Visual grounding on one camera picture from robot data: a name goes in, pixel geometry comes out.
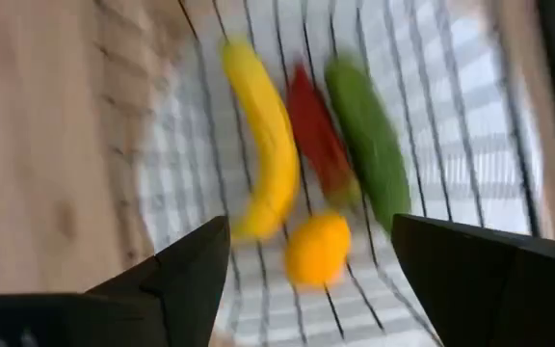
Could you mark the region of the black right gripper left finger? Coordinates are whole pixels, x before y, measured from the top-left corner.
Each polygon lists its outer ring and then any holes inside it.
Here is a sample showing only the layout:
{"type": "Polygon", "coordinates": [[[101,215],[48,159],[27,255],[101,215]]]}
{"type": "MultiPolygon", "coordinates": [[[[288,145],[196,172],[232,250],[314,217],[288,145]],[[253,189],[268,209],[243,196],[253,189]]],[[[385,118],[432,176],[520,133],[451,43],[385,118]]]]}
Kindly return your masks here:
{"type": "Polygon", "coordinates": [[[216,216],[90,292],[150,299],[169,347],[208,347],[229,255],[228,218],[216,216]]]}

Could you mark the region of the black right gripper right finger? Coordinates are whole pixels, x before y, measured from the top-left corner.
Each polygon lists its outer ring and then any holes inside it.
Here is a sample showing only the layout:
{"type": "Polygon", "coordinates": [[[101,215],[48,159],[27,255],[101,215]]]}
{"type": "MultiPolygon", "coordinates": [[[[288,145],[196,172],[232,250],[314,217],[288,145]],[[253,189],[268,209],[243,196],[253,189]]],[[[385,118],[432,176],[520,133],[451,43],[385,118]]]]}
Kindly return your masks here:
{"type": "Polygon", "coordinates": [[[391,242],[445,347],[555,347],[555,240],[397,214],[391,242]]]}

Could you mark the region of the orange-yellow round fruit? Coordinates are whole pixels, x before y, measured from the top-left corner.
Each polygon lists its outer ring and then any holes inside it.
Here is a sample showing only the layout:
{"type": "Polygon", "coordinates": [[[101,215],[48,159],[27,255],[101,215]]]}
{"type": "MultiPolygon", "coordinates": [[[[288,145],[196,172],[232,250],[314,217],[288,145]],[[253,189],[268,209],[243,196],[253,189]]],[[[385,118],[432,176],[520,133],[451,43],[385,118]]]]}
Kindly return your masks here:
{"type": "Polygon", "coordinates": [[[284,250],[284,270],[295,286],[317,289],[341,281],[351,249],[347,219],[327,210],[302,223],[284,250]]]}

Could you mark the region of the yellow banana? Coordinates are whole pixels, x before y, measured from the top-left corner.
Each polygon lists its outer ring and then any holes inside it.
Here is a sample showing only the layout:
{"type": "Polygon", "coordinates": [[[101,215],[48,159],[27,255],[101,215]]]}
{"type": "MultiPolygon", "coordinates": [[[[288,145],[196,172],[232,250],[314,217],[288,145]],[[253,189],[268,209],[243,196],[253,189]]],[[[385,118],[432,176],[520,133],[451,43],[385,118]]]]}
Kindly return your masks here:
{"type": "Polygon", "coordinates": [[[257,180],[231,231],[239,242],[269,239],[288,218],[300,188],[300,161],[291,122],[278,89],[247,41],[227,40],[222,61],[245,111],[258,160],[257,180]]]}

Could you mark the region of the green cucumber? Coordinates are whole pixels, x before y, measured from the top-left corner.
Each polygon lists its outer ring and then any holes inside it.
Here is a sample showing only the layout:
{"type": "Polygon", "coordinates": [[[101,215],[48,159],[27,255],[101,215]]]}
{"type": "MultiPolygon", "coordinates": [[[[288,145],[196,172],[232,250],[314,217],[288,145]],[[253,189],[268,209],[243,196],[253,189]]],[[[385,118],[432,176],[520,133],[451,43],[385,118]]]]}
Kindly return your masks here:
{"type": "Polygon", "coordinates": [[[396,131],[362,62],[353,55],[328,59],[330,103],[351,152],[375,220],[390,233],[393,217],[410,212],[410,187],[396,131]]]}

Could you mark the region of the red chili pepper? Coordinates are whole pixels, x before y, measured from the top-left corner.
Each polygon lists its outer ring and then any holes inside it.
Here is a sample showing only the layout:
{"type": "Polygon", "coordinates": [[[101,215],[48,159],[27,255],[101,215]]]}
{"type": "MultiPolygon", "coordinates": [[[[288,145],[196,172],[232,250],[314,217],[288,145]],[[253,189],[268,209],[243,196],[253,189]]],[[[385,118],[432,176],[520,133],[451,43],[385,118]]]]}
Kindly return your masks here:
{"type": "Polygon", "coordinates": [[[296,142],[316,173],[327,203],[337,210],[354,207],[361,199],[357,176],[328,107],[301,61],[294,64],[288,82],[287,109],[296,142]]]}

